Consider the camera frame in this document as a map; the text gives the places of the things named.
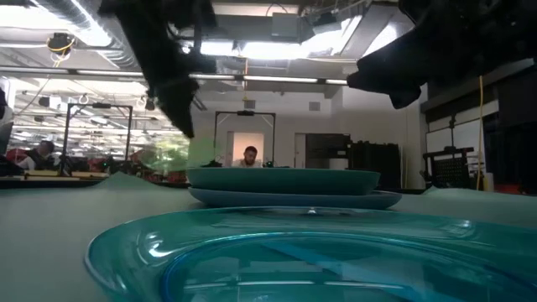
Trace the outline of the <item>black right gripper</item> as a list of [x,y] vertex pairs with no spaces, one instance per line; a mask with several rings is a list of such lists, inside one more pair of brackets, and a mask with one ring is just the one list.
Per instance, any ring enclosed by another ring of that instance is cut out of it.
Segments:
[[491,18],[424,16],[407,34],[358,60],[347,85],[388,94],[394,108],[407,107],[427,82],[490,71],[498,30]]

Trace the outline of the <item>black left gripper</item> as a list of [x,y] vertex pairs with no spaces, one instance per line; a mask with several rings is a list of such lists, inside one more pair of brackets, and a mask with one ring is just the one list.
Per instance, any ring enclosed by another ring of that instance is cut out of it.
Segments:
[[214,29],[211,0],[102,0],[98,14],[117,19],[149,84],[149,95],[158,99],[161,112],[176,128],[193,138],[190,107],[199,86],[182,79],[195,72],[216,72],[216,61],[196,49],[184,53],[178,45],[182,38],[171,29]]

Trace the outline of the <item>clear green plastic plate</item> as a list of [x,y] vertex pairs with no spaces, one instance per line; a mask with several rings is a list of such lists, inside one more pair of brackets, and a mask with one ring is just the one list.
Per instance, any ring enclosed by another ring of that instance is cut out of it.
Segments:
[[178,172],[207,165],[215,157],[216,145],[212,138],[187,138],[180,134],[159,138],[144,146],[139,160],[158,172]]

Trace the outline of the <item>opaque teal plastic plate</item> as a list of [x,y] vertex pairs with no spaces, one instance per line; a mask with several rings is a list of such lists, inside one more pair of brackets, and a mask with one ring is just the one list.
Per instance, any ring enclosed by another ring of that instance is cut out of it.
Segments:
[[190,186],[204,190],[300,195],[368,195],[380,174],[366,170],[192,168]]

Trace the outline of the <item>blue plastic plate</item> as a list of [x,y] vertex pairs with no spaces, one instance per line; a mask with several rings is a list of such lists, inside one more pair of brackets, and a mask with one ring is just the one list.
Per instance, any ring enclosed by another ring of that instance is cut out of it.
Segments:
[[305,206],[385,210],[397,204],[402,195],[374,191],[369,195],[300,195],[252,193],[189,188],[190,194],[208,206]]

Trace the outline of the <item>clear teal plastic plate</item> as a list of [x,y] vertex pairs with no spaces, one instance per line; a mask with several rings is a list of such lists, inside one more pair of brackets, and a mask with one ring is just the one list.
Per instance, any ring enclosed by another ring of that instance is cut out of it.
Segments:
[[537,302],[536,229],[393,211],[150,216],[85,265],[112,302]]

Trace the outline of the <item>pale door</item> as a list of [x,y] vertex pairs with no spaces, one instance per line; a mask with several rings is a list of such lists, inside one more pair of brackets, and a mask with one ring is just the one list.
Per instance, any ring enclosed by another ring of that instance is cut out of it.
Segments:
[[244,160],[256,153],[254,165],[260,166],[263,162],[264,135],[262,133],[233,134],[232,139],[232,166],[245,165]]

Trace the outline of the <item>person by pale door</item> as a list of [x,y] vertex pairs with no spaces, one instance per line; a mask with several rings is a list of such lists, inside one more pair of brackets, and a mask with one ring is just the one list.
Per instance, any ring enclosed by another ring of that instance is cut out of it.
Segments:
[[262,168],[263,163],[257,160],[257,155],[258,150],[254,146],[248,146],[244,150],[243,157],[233,161],[232,167]]

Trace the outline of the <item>whiteboard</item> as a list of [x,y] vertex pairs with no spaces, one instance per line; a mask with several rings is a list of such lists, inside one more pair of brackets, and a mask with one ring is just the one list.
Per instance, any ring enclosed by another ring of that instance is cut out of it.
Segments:
[[445,147],[473,148],[468,153],[468,162],[471,170],[477,168],[477,161],[486,167],[484,138],[480,133],[481,123],[478,119],[469,122],[455,123],[450,128],[450,119],[444,118],[429,124],[429,132],[425,135],[426,152],[443,151]]

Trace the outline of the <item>long ceiling light strip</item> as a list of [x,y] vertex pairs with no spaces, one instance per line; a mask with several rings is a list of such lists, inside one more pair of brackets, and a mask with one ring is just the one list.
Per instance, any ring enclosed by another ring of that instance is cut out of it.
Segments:
[[[60,78],[69,76],[100,77],[105,81],[112,78],[118,81],[143,81],[143,73],[137,71],[117,71],[117,70],[77,70],[66,68],[46,68],[46,67],[23,67],[0,65],[0,72],[6,74],[28,74],[33,77],[59,76]],[[190,78],[203,81],[259,81],[275,83],[296,83],[310,85],[347,86],[346,80],[308,78],[292,76],[271,76],[271,75],[227,75],[227,74],[190,74]]]

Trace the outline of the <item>grey ceiling unit box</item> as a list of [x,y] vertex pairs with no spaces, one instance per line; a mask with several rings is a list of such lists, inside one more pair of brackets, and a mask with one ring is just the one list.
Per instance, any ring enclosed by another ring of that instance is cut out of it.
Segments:
[[300,36],[300,19],[292,13],[273,13],[272,40],[295,43]]

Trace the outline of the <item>wooden background table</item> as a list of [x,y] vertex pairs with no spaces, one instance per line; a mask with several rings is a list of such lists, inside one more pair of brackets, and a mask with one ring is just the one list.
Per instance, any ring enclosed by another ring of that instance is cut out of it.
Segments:
[[58,181],[78,181],[78,180],[102,180],[109,176],[107,173],[100,172],[73,172],[72,174],[60,174],[57,171],[52,170],[27,170],[24,175],[24,180],[32,181],[45,181],[45,180],[58,180]]

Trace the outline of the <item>black perforated cart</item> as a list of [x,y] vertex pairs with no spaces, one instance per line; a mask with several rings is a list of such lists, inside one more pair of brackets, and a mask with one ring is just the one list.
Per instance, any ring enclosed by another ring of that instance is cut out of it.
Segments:
[[425,153],[425,170],[421,172],[428,187],[470,189],[468,154],[474,148],[445,147],[442,151]]

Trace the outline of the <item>person at wooden table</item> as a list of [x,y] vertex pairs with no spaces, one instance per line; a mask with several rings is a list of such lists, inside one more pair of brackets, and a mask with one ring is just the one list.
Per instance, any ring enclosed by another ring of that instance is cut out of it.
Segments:
[[36,148],[25,152],[26,157],[18,163],[18,167],[24,170],[52,170],[55,167],[54,150],[51,141],[43,140]]

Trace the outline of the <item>dark wall panel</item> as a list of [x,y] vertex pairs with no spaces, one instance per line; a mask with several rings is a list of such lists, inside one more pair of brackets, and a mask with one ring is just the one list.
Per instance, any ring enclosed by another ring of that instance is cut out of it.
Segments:
[[340,133],[307,133],[305,154],[308,159],[346,158],[352,140]]

